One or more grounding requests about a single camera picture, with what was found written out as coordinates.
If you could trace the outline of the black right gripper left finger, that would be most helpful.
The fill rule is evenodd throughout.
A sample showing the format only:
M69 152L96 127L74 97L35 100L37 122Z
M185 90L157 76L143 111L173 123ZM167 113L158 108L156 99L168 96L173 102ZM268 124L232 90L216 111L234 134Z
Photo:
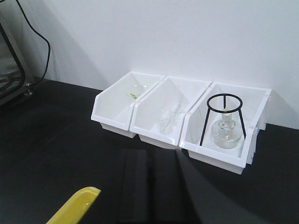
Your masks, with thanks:
M126 153L119 223L147 223L149 219L148 156L145 150Z

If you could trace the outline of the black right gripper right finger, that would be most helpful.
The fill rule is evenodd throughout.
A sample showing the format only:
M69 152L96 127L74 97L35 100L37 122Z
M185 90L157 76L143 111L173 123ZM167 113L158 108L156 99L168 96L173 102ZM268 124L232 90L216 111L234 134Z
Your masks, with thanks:
M157 224L265 224L209 183L180 150L153 153Z

